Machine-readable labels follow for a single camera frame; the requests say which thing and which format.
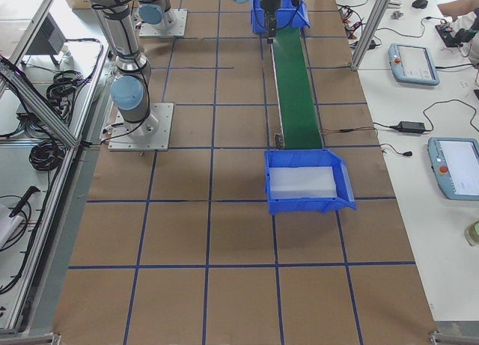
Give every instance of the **computer mouse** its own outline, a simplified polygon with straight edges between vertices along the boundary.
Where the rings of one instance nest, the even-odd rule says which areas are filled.
[[[426,8],[427,7],[427,0],[415,0],[413,3],[412,3],[412,6],[414,8]]]

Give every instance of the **black power brick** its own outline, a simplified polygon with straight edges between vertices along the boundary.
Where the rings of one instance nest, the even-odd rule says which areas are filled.
[[[424,123],[422,122],[401,121],[396,126],[390,126],[389,128],[402,133],[423,134],[424,132],[426,132],[426,128],[424,127]]]

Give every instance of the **person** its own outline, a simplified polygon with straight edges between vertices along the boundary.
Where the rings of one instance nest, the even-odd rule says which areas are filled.
[[[476,19],[474,10],[479,8],[479,0],[458,0],[438,4],[439,10],[444,16],[452,17],[452,35],[454,36],[461,28],[468,30]],[[471,42],[463,45],[463,53],[467,54],[473,64],[479,63],[479,36],[472,38]]]

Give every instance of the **blue plastic crate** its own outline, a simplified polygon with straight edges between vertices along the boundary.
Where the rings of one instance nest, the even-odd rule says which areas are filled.
[[[346,163],[327,149],[312,150],[268,150],[264,154],[266,161],[266,194],[269,212],[320,211],[326,213],[344,207],[356,210],[350,177]],[[336,198],[281,198],[274,199],[271,194],[271,168],[326,167],[331,166],[336,183]]]
[[[311,27],[308,11],[306,10],[306,3],[303,1],[301,1],[299,9],[296,11],[296,6],[293,6],[291,0],[281,0],[281,8],[276,11],[276,18],[278,19],[278,28],[284,27],[288,23],[290,23],[290,27]],[[260,0],[251,0],[251,25],[253,33],[266,33],[266,29],[264,28],[264,12],[260,7]]]

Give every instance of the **tablet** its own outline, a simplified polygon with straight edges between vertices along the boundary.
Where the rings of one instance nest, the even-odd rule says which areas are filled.
[[[389,64],[398,82],[438,85],[436,66],[426,47],[393,43],[388,51]]]
[[[479,201],[479,144],[469,138],[430,138],[427,151],[446,198]]]

